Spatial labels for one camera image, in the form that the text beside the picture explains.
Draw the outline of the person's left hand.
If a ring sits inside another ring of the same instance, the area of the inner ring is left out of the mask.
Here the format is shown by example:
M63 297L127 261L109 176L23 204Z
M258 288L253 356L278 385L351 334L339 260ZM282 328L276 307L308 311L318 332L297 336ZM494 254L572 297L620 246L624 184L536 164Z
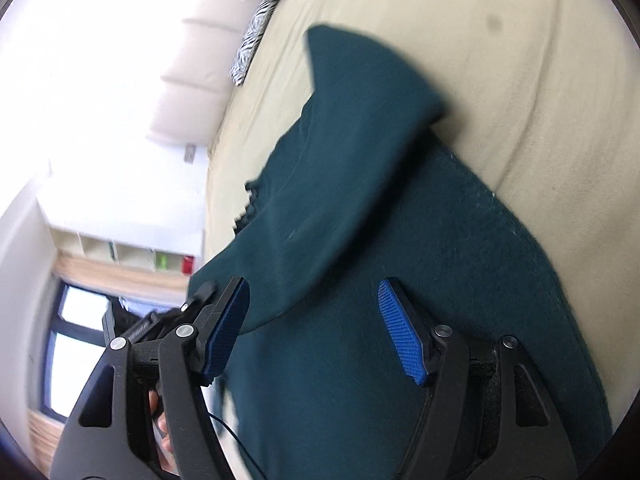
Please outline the person's left hand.
M155 390L149 392L149 407L160 466L164 471L168 471L171 474L178 474L175 457L174 454L172 454L172 444L168 434L166 416L160 408L160 396Z

